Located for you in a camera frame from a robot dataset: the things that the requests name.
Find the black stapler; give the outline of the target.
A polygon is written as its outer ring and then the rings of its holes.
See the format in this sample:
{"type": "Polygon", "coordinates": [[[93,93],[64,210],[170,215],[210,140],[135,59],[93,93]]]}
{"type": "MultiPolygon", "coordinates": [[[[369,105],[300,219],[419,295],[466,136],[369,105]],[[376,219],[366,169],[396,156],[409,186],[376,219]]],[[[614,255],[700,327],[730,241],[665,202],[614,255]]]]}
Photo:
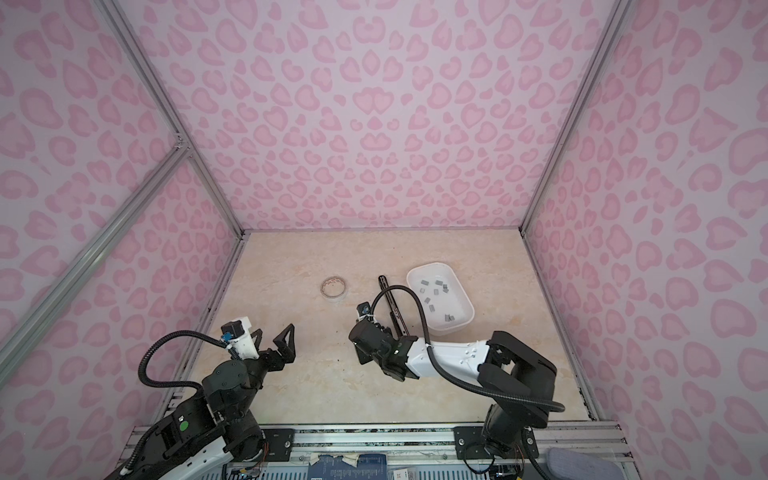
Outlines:
{"type": "Polygon", "coordinates": [[[380,275],[378,277],[378,283],[380,289],[384,292],[384,298],[386,299],[390,310],[390,319],[393,323],[396,336],[398,338],[402,336],[409,336],[410,332],[395,300],[394,294],[389,290],[390,285],[387,277],[385,275],[380,275]]]}

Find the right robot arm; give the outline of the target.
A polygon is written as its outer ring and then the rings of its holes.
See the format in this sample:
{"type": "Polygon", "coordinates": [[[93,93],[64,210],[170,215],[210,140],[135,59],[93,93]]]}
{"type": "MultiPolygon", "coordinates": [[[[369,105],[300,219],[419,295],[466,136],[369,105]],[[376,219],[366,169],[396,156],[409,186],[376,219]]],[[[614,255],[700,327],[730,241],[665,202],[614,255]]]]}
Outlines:
{"type": "Polygon", "coordinates": [[[349,340],[362,365],[374,362],[397,381],[440,377],[492,400],[479,442],[465,440],[459,450],[465,459],[516,454],[536,459],[533,431],[546,428],[552,412],[565,410],[554,400],[557,367],[504,331],[495,331],[486,341],[427,342],[416,336],[397,339],[389,329],[365,319],[355,324],[349,340]]]}

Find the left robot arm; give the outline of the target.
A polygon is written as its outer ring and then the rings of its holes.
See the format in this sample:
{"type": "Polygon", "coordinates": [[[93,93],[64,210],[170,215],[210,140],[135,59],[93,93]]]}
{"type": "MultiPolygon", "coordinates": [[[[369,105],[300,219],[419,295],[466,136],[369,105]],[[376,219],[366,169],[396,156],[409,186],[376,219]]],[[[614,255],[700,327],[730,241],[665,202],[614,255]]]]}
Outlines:
{"type": "Polygon", "coordinates": [[[224,324],[219,338],[193,330],[164,335],[150,346],[138,366],[140,382],[155,389],[190,388],[193,394],[141,435],[130,456],[109,479],[192,479],[231,462],[260,463],[269,456],[269,441],[251,412],[267,374],[296,359],[295,326],[273,339],[273,349],[259,348],[262,331],[245,319],[224,324]],[[202,381],[162,381],[148,366],[161,347],[177,338],[192,338],[225,350],[230,359],[202,381]]]}

